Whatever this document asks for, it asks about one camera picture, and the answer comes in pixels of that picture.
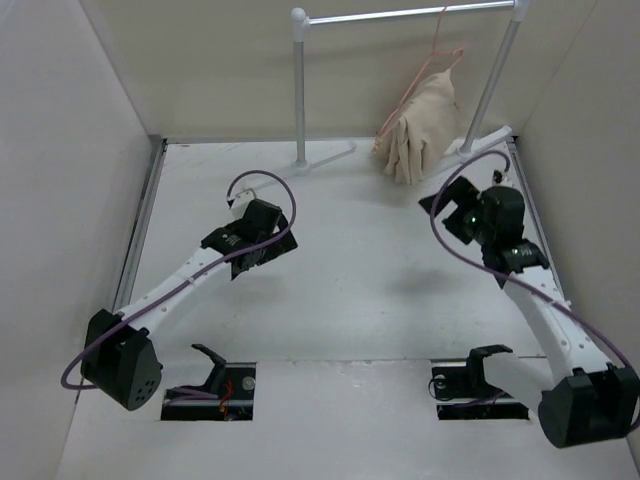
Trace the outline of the beige trousers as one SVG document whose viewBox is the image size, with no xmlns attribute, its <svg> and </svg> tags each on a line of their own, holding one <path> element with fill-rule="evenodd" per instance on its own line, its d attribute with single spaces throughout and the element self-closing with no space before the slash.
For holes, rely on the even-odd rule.
<svg viewBox="0 0 640 480">
<path fill-rule="evenodd" d="M 373 153 L 399 184 L 424 180 L 458 135 L 459 108 L 449 69 L 420 81 L 375 138 Z"/>
</svg>

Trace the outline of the pink wire hanger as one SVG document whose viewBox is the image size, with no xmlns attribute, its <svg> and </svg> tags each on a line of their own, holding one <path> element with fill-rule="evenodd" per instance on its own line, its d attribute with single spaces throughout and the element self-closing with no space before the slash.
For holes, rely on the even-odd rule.
<svg viewBox="0 0 640 480">
<path fill-rule="evenodd" d="M 428 67 L 430 66 L 431 62 L 434 59 L 441 58 L 441 57 L 454 57 L 455 60 L 449 66 L 449 69 L 454 69 L 456 67 L 456 65 L 459 64 L 460 61 L 462 60 L 462 58 L 464 57 L 465 49 L 463 47 L 458 47 L 458 48 L 449 49 L 449 50 L 442 50 L 442 49 L 439 48 L 439 35 L 440 35 L 440 29 L 441 29 L 442 20 L 443 20 L 445 14 L 448 13 L 451 9 L 452 9 L 452 5 L 451 4 L 445 5 L 443 7 L 442 11 L 440 12 L 440 14 L 438 15 L 436 29 L 435 29 L 434 35 L 432 37 L 431 48 L 430 48 L 430 51 L 429 51 L 429 55 L 426 57 L 425 62 L 422 64 L 422 66 L 420 67 L 420 69 L 416 73 L 415 77 L 413 78 L 413 80 L 411 81 L 411 83 L 409 84 L 409 86 L 407 87 L 405 92 L 403 93 L 403 95 L 400 98 L 398 104 L 396 105 L 396 108 L 393 111 L 390 112 L 390 114 L 388 115 L 388 117 L 386 118 L 384 123 L 381 125 L 379 130 L 376 132 L 376 137 L 377 138 L 384 138 L 390 132 L 390 130 L 393 127 L 393 122 L 397 120 L 401 109 L 406 104 L 406 102 L 409 100 L 411 95 L 415 92 L 419 82 L 424 78 Z"/>
</svg>

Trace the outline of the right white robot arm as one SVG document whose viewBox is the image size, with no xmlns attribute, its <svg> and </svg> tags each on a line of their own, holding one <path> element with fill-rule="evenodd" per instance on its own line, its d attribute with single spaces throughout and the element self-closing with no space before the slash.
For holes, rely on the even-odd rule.
<svg viewBox="0 0 640 480">
<path fill-rule="evenodd" d="M 476 347 L 464 370 L 468 394 L 488 399 L 504 392 L 537 417 L 557 448 L 624 438 L 635 429 L 639 377 L 616 366 L 595 344 L 586 324 L 557 290 L 548 259 L 524 235 L 525 202 L 511 186 L 480 191 L 459 177 L 419 204 L 435 218 L 449 203 L 445 229 L 464 244 L 479 245 L 479 269 L 492 275 L 516 305 L 550 367 L 544 375 L 505 345 Z"/>
</svg>

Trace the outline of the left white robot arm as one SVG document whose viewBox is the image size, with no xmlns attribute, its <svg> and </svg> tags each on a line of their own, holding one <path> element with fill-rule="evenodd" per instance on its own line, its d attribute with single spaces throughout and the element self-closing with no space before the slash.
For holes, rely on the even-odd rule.
<svg viewBox="0 0 640 480">
<path fill-rule="evenodd" d="M 188 260 L 142 298 L 115 313 L 94 314 L 81 353 L 82 377 L 126 410 L 142 407 L 162 378 L 154 334 L 185 319 L 240 274 L 296 249 L 295 219 L 253 199 L 240 217 L 209 233 Z"/>
</svg>

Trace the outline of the white clothes rack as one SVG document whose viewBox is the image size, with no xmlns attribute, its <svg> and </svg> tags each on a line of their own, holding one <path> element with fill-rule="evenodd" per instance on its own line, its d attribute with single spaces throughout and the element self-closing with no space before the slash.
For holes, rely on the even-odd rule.
<svg viewBox="0 0 640 480">
<path fill-rule="evenodd" d="M 481 1 L 451 6 L 432 6 L 413 9 L 376 11 L 359 14 L 338 15 L 329 17 L 311 17 L 302 8 L 291 11 L 293 28 L 293 71 L 294 71 L 294 105 L 295 105 L 295 146 L 296 158 L 292 165 L 276 172 L 276 176 L 285 180 L 304 176 L 331 162 L 344 158 L 356 151 L 356 145 L 351 142 L 349 148 L 332 157 L 310 161 L 307 158 L 306 118 L 305 118 L 305 40 L 308 32 L 314 27 L 373 23 L 383 21 L 399 21 L 412 18 L 443 18 L 445 14 L 466 14 L 509 11 L 511 18 L 491 67 L 489 77 L 483 93 L 478 101 L 471 124 L 464 139 L 454 142 L 446 151 L 440 165 L 435 168 L 437 174 L 455 166 L 471 156 L 484 153 L 490 148 L 505 141 L 511 135 L 512 129 L 504 126 L 501 129 L 481 137 L 480 127 L 488 111 L 491 99 L 496 91 L 498 80 L 504 70 L 511 47 L 518 30 L 528 12 L 528 1 Z"/>
</svg>

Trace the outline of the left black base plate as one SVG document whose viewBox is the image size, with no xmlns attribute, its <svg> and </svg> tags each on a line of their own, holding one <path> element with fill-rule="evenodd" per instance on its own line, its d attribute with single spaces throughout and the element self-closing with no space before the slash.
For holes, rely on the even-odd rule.
<svg viewBox="0 0 640 480">
<path fill-rule="evenodd" d="M 215 367 L 200 386 L 174 387 L 166 391 L 161 421 L 252 421 L 257 365 L 229 363 Z"/>
</svg>

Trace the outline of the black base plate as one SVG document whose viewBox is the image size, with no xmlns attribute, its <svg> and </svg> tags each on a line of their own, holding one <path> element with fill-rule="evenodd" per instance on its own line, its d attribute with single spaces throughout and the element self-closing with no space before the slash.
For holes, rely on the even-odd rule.
<svg viewBox="0 0 640 480">
<path fill-rule="evenodd" d="M 166 391 L 161 421 L 252 421 L 257 365 L 229 363 L 215 367 L 200 386 L 174 387 Z"/>
<path fill-rule="evenodd" d="M 471 379 L 464 361 L 431 365 L 428 391 L 441 421 L 529 420 L 529 410 L 500 389 Z"/>
</svg>

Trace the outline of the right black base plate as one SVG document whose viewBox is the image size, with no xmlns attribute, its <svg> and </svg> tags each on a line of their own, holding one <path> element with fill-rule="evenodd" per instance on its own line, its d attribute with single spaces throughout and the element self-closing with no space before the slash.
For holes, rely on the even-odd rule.
<svg viewBox="0 0 640 480">
<path fill-rule="evenodd" d="M 428 391 L 441 421 L 529 420 L 529 410 L 500 389 L 471 379 L 464 361 L 431 365 Z"/>
</svg>

